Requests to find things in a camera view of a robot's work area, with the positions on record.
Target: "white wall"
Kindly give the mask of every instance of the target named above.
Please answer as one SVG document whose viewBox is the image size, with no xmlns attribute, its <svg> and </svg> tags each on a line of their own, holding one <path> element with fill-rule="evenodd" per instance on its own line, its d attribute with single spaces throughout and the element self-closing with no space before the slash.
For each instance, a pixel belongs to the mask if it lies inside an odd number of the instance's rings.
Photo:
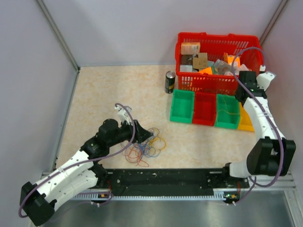
<svg viewBox="0 0 303 227">
<path fill-rule="evenodd" d="M 45 0 L 80 66 L 175 63 L 179 32 L 261 36 L 279 0 Z"/>
<path fill-rule="evenodd" d="M 267 58 L 266 65 L 277 74 L 267 94 L 270 109 L 283 134 L 288 139 L 295 140 L 297 144 L 291 170 L 301 195 L 303 195 L 302 9 L 303 1 L 291 0 L 263 46 Z"/>
<path fill-rule="evenodd" d="M 0 226 L 23 227 L 20 190 L 49 170 L 75 71 L 34 0 L 0 1 Z"/>
</svg>

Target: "tangled wires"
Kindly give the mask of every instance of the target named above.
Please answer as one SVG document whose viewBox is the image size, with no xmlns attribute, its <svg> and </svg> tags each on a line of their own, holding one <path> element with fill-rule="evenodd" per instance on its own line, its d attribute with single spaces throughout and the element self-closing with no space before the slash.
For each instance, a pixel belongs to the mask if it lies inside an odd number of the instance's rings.
<svg viewBox="0 0 303 227">
<path fill-rule="evenodd" d="M 159 136 L 160 130 L 157 128 L 148 129 L 153 136 L 148 138 L 143 143 L 134 143 L 128 149 L 126 149 L 122 154 L 125 156 L 126 160 L 130 163 L 136 163 L 137 166 L 149 167 L 146 161 L 143 161 L 143 157 L 157 157 L 166 148 L 166 141 Z"/>
</svg>

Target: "beige tabletop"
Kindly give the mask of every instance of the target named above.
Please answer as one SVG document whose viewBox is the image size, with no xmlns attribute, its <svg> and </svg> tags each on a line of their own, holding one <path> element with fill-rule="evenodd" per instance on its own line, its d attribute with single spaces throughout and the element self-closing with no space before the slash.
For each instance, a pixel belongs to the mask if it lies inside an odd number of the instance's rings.
<svg viewBox="0 0 303 227">
<path fill-rule="evenodd" d="M 255 134 L 203 125 L 170 122 L 172 94 L 164 92 L 165 73 L 174 65 L 81 68 L 57 166 L 95 135 L 107 118 L 119 121 L 115 103 L 130 106 L 145 129 L 157 127 L 167 147 L 143 160 L 149 168 L 211 168 L 242 161 L 256 143 Z M 116 145 L 110 153 L 121 149 Z M 122 154 L 101 161 L 105 168 L 141 168 Z"/>
</svg>

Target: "red basket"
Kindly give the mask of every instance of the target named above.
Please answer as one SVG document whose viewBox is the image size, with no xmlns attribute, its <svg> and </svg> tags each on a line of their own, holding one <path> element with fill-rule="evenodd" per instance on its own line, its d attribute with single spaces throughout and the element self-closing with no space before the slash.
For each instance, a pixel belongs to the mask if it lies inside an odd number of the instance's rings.
<svg viewBox="0 0 303 227">
<path fill-rule="evenodd" d="M 236 55 L 241 50 L 255 46 L 261 48 L 259 40 L 252 35 L 207 35 L 206 33 L 179 33 L 176 45 L 176 74 L 178 76 L 178 88 L 189 91 L 203 91 L 208 93 L 234 95 L 237 89 L 237 81 L 232 76 L 208 75 L 198 72 L 180 72 L 180 47 L 183 42 L 200 42 L 200 52 L 206 52 L 209 61 L 223 60 L 224 52 Z M 244 52 L 240 57 L 241 64 L 259 73 L 263 64 L 262 55 L 257 50 Z"/>
<path fill-rule="evenodd" d="M 217 116 L 217 95 L 195 92 L 193 124 L 214 126 Z"/>
</svg>

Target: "purple cable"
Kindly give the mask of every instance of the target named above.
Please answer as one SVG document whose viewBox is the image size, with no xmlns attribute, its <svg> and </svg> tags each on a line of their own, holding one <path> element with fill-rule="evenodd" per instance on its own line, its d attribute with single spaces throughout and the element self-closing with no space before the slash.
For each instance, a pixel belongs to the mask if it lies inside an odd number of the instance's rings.
<svg viewBox="0 0 303 227">
<path fill-rule="evenodd" d="M 260 49 L 260 48 L 257 48 L 257 47 L 248 47 L 248 48 L 245 48 L 243 49 L 242 51 L 240 51 L 232 60 L 232 74 L 233 76 L 235 77 L 235 79 L 237 80 L 237 82 L 241 85 L 241 87 L 249 94 L 249 96 L 251 98 L 254 99 L 254 101 L 258 104 L 258 106 L 260 107 L 260 109 L 262 110 L 262 112 L 264 113 L 265 117 L 266 117 L 266 120 L 268 121 L 268 123 L 270 124 L 270 126 L 272 127 L 272 129 L 274 130 L 277 138 L 278 138 L 278 141 L 279 141 L 279 146 L 280 146 L 280 163 L 279 163 L 279 168 L 278 168 L 278 171 L 276 173 L 276 176 L 274 177 L 274 179 L 266 184 L 266 185 L 262 185 L 262 184 L 259 184 L 257 183 L 257 178 L 255 177 L 255 179 L 253 180 L 251 176 L 249 176 L 250 180 L 253 182 L 253 185 L 251 186 L 251 188 L 247 191 L 247 193 L 239 200 L 236 202 L 239 203 L 240 201 L 242 201 L 250 192 L 251 190 L 253 189 L 253 187 L 255 185 L 259 186 L 259 187 L 264 187 L 264 188 L 267 188 L 267 187 L 270 187 L 272 186 L 277 180 L 278 180 L 278 177 L 280 176 L 281 174 L 281 171 L 282 171 L 282 166 L 283 166 L 283 161 L 284 161 L 284 148 L 283 148 L 283 143 L 282 143 L 282 138 L 280 137 L 280 134 L 278 132 L 278 130 L 276 129 L 276 126 L 274 125 L 274 123 L 271 121 L 270 117 L 267 116 L 267 112 L 266 110 L 264 109 L 264 107 L 262 106 L 262 104 L 257 100 L 257 98 L 251 93 L 251 91 L 249 89 L 247 89 L 245 87 L 245 85 L 238 79 L 237 75 L 235 74 L 235 69 L 233 67 L 233 64 L 236 60 L 237 57 L 239 57 L 241 54 L 243 54 L 245 51 L 248 51 L 248 50 L 258 50 L 262 53 L 262 56 L 263 56 L 263 60 L 264 60 L 264 53 L 263 51 Z"/>
<path fill-rule="evenodd" d="M 118 155 L 120 154 L 121 152 L 123 152 L 124 150 L 126 150 L 129 146 L 131 146 L 133 140 L 134 140 L 134 136 L 135 136 L 135 126 L 134 126 L 134 119 L 133 117 L 131 116 L 130 112 L 127 110 L 127 108 L 125 106 L 123 106 L 122 104 L 120 103 L 116 103 L 115 106 L 117 107 L 117 105 L 121 106 L 125 111 L 126 113 L 128 114 L 129 118 L 131 119 L 132 121 L 132 124 L 133 124 L 133 134 L 132 134 L 132 138 L 131 140 L 127 143 L 127 145 L 122 148 L 121 150 L 119 150 L 118 152 L 114 153 L 114 154 L 111 154 L 111 155 L 108 155 L 108 156 L 105 156 L 105 157 L 98 157 L 98 158 L 94 158 L 94 159 L 89 159 L 89 160 L 85 160 L 85 161 L 81 161 L 81 162 L 77 162 L 77 163 L 74 163 L 68 167 L 65 167 L 63 170 L 66 171 L 74 166 L 77 166 L 77 165 L 80 165 L 80 164 L 83 164 L 83 163 L 87 163 L 87 162 L 95 162 L 95 161 L 100 161 L 102 159 L 106 159 L 106 158 L 109 158 L 109 157 L 112 157 L 112 156 L 115 156 L 115 155 Z M 19 210 L 18 210 L 18 215 L 20 218 L 26 218 L 27 215 L 22 215 L 22 209 L 26 203 L 26 201 L 28 200 L 28 198 L 39 188 L 41 187 L 43 184 L 45 184 L 46 182 L 50 181 L 52 178 L 54 178 L 55 176 L 59 175 L 61 172 L 57 172 L 55 174 L 53 174 L 52 176 L 50 177 L 46 177 L 46 179 L 44 181 L 42 181 L 40 184 L 38 184 L 33 190 L 31 190 L 29 192 L 29 194 L 27 194 L 27 196 L 24 198 L 24 200 L 22 201 L 22 203 L 20 204 L 20 207 L 19 207 Z"/>
<path fill-rule="evenodd" d="M 108 204 L 114 197 L 114 195 L 111 193 L 111 192 L 82 192 L 82 193 L 79 193 L 78 195 L 87 195 L 87 194 L 107 194 L 107 195 L 110 195 L 110 198 L 108 200 L 106 200 L 104 203 L 99 203 L 100 206 L 103 206 L 103 205 L 106 205 Z M 96 203 L 96 202 L 91 202 L 91 201 L 84 201 L 84 202 L 79 202 L 77 203 L 76 205 L 73 205 L 71 207 L 69 207 L 67 210 L 65 210 L 60 216 L 58 216 L 57 218 L 55 219 L 50 219 L 49 221 L 54 223 L 56 221 L 58 221 L 60 218 L 62 218 L 62 216 L 64 216 L 67 212 L 69 212 L 71 209 L 77 207 L 78 205 L 81 205 L 81 204 L 91 204 L 92 203 Z"/>
</svg>

